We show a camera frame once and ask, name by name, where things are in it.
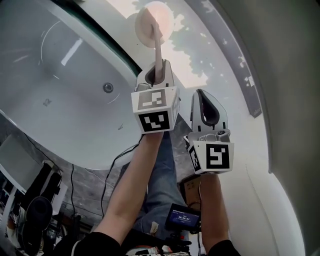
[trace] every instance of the bathtub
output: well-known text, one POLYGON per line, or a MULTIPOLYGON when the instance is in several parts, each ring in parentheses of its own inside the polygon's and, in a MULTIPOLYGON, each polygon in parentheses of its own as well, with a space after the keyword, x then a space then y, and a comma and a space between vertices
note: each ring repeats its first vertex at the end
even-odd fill
POLYGON ((82 22, 49 0, 7 0, 0 31, 0 112, 21 131, 96 170, 139 141, 137 72, 82 22))

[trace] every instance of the blue jeans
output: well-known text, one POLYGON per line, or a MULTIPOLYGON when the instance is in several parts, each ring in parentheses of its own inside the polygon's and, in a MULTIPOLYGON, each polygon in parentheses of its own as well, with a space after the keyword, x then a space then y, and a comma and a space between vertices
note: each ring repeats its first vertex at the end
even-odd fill
MULTIPOLYGON (((122 168, 120 177, 127 167, 128 164, 122 168)), ((169 238, 173 231, 167 230, 165 223, 171 204, 186 206, 177 187, 176 167, 170 134, 165 132, 148 183, 148 192, 144 197, 142 208, 133 228, 148 234, 152 222, 156 222, 158 223, 158 230, 155 236, 162 240, 169 238)))

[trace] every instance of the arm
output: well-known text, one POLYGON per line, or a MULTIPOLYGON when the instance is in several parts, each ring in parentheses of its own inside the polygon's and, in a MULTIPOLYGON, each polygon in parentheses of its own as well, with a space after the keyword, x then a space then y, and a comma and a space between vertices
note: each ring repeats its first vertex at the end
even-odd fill
POLYGON ((201 176, 201 232, 208 254, 217 243, 227 240, 229 223, 218 175, 201 176))
POLYGON ((142 207, 162 136, 163 133, 143 136, 132 161, 114 189, 103 220, 94 232, 104 233, 122 244, 142 207))

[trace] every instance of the bathtub drain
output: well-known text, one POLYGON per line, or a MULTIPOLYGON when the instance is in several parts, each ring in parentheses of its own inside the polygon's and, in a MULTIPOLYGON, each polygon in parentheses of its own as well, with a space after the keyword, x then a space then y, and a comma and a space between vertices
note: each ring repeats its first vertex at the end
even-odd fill
POLYGON ((109 83, 109 82, 106 82, 104 85, 103 85, 103 90, 105 93, 109 94, 109 93, 112 93, 113 90, 114 90, 114 86, 109 83))

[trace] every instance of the display screen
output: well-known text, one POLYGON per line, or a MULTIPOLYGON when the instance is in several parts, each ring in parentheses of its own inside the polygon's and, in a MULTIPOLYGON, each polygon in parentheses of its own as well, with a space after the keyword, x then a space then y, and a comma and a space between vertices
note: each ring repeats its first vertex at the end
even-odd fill
POLYGON ((178 210, 173 210, 169 220, 175 224, 185 225, 189 227, 196 226, 199 216, 191 213, 186 213, 178 210))

